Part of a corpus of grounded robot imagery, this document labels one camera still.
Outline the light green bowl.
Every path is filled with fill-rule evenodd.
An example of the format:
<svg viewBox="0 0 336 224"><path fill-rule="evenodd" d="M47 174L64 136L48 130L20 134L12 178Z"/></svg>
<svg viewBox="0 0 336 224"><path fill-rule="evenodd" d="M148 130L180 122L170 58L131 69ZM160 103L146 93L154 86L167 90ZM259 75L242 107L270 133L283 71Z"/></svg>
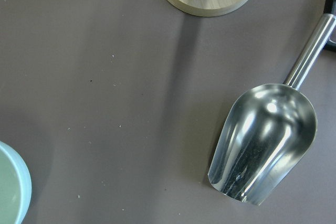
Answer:
<svg viewBox="0 0 336 224"><path fill-rule="evenodd" d="M22 157L1 142L1 223L22 223L32 197L32 181Z"/></svg>

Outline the metal scoop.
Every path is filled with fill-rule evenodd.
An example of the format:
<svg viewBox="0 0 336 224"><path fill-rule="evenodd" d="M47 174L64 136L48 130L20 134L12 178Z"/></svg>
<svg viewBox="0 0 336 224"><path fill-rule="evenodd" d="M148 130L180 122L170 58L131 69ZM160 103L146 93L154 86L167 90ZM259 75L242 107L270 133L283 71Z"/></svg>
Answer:
<svg viewBox="0 0 336 224"><path fill-rule="evenodd" d="M298 164L317 131L317 116L300 86L335 28L323 14L283 83L263 84L233 104L208 171L213 188L260 205Z"/></svg>

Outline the black frame object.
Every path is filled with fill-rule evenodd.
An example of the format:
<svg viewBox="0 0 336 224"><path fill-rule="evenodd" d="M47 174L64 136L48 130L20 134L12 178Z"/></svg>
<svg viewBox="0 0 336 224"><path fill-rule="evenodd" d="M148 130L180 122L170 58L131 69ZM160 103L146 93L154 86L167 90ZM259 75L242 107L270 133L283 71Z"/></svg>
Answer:
<svg viewBox="0 0 336 224"><path fill-rule="evenodd" d="M335 0L325 0L324 13L333 14L335 16ZM324 48L335 52L335 28Z"/></svg>

